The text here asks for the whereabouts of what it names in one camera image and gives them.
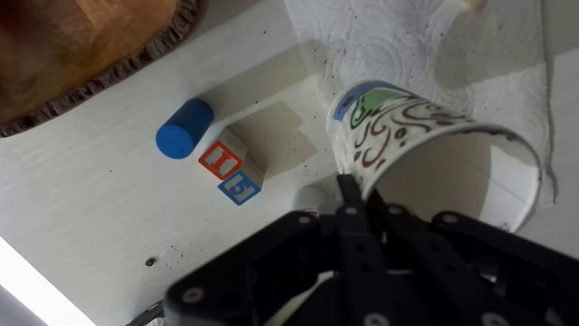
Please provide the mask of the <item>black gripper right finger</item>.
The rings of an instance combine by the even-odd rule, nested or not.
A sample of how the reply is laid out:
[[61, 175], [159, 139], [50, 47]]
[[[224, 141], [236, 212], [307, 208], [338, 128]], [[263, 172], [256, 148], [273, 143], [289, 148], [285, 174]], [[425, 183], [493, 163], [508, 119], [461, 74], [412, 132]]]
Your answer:
[[415, 281], [441, 326], [579, 326], [579, 261], [443, 210], [430, 223], [368, 199], [385, 266]]

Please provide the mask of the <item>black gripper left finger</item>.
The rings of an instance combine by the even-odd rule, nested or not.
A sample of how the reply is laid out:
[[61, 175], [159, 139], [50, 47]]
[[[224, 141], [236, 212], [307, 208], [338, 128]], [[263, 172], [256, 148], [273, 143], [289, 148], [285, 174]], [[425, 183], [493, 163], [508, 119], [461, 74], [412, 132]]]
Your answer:
[[383, 317], [385, 264], [361, 190], [349, 174], [336, 181], [332, 212], [292, 210], [175, 281], [162, 300], [168, 326], [263, 326], [303, 291], [303, 326]]

